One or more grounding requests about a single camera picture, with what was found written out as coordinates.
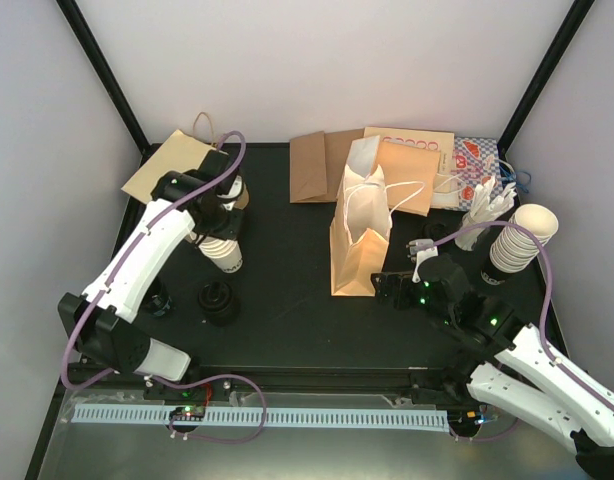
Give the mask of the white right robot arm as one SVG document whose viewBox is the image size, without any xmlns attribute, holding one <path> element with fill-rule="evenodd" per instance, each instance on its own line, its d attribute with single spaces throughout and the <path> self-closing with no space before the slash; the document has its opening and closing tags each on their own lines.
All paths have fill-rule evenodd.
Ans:
<svg viewBox="0 0 614 480">
<path fill-rule="evenodd" d="M 560 442 L 593 479 L 614 479 L 614 392 L 494 296 L 478 293 L 443 254 L 412 272 L 374 273 L 376 299 L 418 308 L 472 356 L 441 379 L 444 396 L 498 407 Z"/>
</svg>

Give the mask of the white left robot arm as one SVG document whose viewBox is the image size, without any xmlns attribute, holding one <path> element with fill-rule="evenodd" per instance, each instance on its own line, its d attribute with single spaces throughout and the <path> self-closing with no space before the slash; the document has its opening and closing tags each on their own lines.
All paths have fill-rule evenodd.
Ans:
<svg viewBox="0 0 614 480">
<path fill-rule="evenodd" d="M 190 367 L 191 356 L 149 336 L 134 321 L 158 273 L 190 235 L 222 272 L 241 268 L 238 235 L 244 213 L 234 204 L 244 187 L 243 158 L 212 150 L 197 168 L 160 177 L 138 225 L 111 263 L 81 294 L 67 293 L 59 301 L 68 335 L 65 358 L 77 351 L 100 362 L 107 373 L 158 377 L 180 399 L 200 391 L 202 376 Z"/>
</svg>

